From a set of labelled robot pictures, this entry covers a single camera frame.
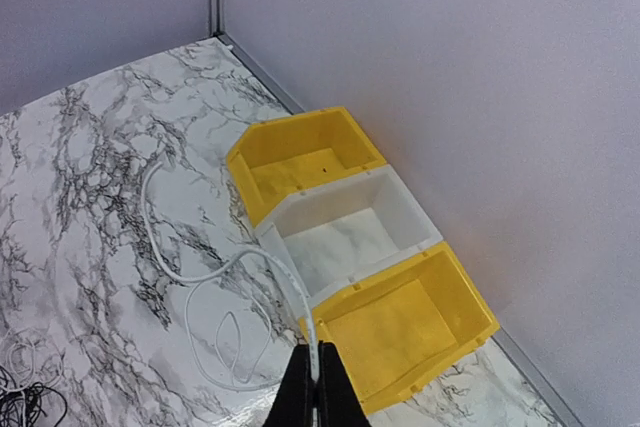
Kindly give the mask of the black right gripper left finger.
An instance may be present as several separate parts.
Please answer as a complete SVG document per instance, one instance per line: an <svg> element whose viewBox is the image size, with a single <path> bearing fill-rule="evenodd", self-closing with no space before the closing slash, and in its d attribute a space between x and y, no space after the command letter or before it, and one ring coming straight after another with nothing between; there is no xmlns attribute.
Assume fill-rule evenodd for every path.
<svg viewBox="0 0 640 427"><path fill-rule="evenodd" d="M309 347L297 345L290 357L265 427L313 425L314 383L310 373Z"/></svg>

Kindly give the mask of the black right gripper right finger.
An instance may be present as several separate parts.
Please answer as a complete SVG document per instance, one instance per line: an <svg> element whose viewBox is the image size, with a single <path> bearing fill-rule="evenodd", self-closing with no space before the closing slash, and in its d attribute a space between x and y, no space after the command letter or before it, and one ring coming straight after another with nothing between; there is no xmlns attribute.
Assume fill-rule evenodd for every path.
<svg viewBox="0 0 640 427"><path fill-rule="evenodd" d="M370 427L336 346L319 345L320 375L317 381L318 425Z"/></svg>

